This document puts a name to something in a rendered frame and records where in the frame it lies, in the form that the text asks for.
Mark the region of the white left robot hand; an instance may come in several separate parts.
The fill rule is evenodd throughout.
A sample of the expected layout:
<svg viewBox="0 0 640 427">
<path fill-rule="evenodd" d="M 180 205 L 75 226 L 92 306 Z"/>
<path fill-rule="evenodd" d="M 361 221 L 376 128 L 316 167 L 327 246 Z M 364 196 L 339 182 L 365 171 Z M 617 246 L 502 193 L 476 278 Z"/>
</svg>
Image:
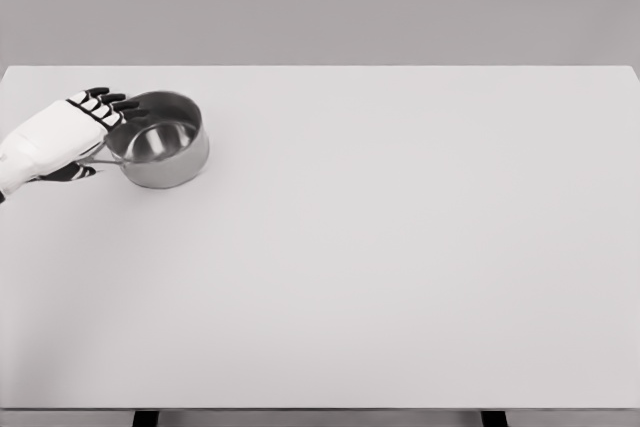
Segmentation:
<svg viewBox="0 0 640 427">
<path fill-rule="evenodd" d="M 108 87 L 52 102 L 14 130 L 29 162 L 26 181 L 73 182 L 94 176 L 96 169 L 84 160 L 99 152 L 118 128 L 149 116 L 138 100 Z"/>
</svg>

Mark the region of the silver steel pot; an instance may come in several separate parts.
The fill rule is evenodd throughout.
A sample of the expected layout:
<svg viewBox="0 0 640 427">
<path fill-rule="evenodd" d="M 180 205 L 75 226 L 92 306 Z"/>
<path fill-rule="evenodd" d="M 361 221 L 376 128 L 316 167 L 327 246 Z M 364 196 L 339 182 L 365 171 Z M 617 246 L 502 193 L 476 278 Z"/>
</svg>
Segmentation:
<svg viewBox="0 0 640 427">
<path fill-rule="evenodd" d="M 144 116 L 131 117 L 105 136 L 79 161 L 88 173 L 116 165 L 132 183 L 169 189 L 194 179 L 209 157 L 209 138 L 199 106 L 172 91 L 150 91 L 132 98 Z"/>
</svg>

